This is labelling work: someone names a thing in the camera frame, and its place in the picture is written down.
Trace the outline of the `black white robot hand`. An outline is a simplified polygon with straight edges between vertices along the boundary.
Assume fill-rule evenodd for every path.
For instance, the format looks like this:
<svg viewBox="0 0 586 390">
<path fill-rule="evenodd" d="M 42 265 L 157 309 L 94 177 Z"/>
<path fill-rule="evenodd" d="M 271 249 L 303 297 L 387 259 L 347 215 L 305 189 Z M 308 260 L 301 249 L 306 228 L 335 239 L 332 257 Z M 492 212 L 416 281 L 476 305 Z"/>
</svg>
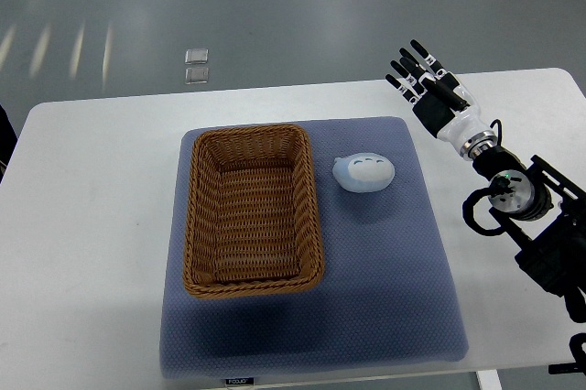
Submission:
<svg viewBox="0 0 586 390">
<path fill-rule="evenodd" d="M 481 120 L 480 106 L 472 94 L 416 39 L 410 45 L 426 64 L 401 48 L 399 62 L 391 60 L 390 65 L 414 91 L 392 74 L 387 73 L 385 79 L 413 105 L 421 124 L 435 138 L 451 144 L 459 155 L 481 155 L 495 147 L 496 133 Z"/>
</svg>

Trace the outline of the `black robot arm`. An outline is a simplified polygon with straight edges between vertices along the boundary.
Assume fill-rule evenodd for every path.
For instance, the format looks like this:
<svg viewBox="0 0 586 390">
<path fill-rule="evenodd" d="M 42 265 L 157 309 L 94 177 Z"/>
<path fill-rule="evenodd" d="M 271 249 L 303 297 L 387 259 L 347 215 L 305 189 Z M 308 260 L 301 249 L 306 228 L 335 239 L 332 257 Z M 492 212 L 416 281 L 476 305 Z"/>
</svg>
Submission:
<svg viewBox="0 0 586 390">
<path fill-rule="evenodd" d="M 515 261 L 546 292 L 563 298 L 570 319 L 585 321 L 585 191 L 538 156 L 525 166 L 502 145 L 500 120 L 486 124 L 472 94 L 417 40 L 386 74 L 435 138 L 472 163 L 487 186 L 462 204 L 479 235 L 508 234 Z"/>
</svg>

